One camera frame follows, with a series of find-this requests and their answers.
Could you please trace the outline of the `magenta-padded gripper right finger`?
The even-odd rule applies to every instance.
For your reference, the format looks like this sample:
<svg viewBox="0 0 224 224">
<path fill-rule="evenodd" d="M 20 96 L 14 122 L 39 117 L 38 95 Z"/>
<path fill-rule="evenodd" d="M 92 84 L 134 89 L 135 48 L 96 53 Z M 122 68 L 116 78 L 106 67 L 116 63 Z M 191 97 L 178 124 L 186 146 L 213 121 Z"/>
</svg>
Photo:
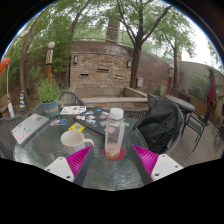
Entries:
<svg viewBox="0 0 224 224">
<path fill-rule="evenodd" d="M 144 185 L 182 169 L 182 166 L 167 154 L 157 155 L 137 145 L 132 145 L 131 154 Z"/>
</svg>

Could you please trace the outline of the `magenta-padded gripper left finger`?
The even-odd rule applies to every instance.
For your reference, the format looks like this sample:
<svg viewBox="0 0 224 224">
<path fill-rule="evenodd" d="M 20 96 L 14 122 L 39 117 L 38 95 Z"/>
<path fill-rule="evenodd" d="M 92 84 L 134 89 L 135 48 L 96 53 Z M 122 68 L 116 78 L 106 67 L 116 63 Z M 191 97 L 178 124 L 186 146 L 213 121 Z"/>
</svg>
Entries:
<svg viewBox="0 0 224 224">
<path fill-rule="evenodd" d="M 67 158 L 58 157 L 45 168 L 45 171 L 82 186 L 93 156 L 94 147 L 90 145 Z"/>
</svg>

